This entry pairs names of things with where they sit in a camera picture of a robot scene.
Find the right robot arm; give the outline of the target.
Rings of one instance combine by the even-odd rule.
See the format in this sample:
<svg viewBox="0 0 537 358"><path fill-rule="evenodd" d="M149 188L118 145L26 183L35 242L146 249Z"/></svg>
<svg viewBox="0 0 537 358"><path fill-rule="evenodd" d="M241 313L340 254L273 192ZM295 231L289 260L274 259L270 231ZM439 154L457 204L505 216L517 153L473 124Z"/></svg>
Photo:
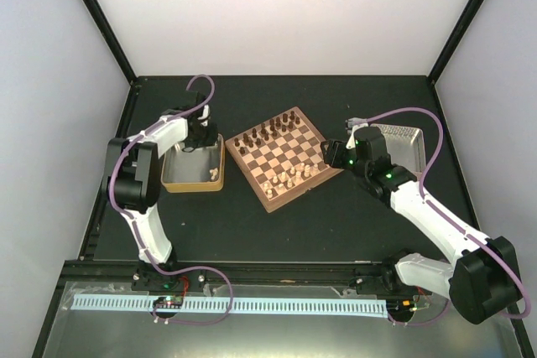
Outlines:
<svg viewBox="0 0 537 358"><path fill-rule="evenodd" d="M448 299L468 322L480 324L524 298L513 245L469 226L393 163L379 127L354 127L347 141L321 143L325 164L351 171L368 193L418 228L443 261L410 253L381 273L383 287L402 293L424 288Z"/></svg>

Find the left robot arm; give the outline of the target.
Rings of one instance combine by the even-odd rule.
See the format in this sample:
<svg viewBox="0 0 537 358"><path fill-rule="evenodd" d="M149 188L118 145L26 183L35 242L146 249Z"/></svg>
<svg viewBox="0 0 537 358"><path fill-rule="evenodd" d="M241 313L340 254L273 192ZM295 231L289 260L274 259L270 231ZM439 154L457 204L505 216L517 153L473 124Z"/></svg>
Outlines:
<svg viewBox="0 0 537 358"><path fill-rule="evenodd" d="M174 288L180 275L204 266L179 269L158 211L159 160L179 143L198 146L216 140L207 96L196 93L194 105L173 109L131 137L115 137L107 145L101 190L111 207L127 222L138 247L139 261L152 267L150 279L162 290Z"/></svg>

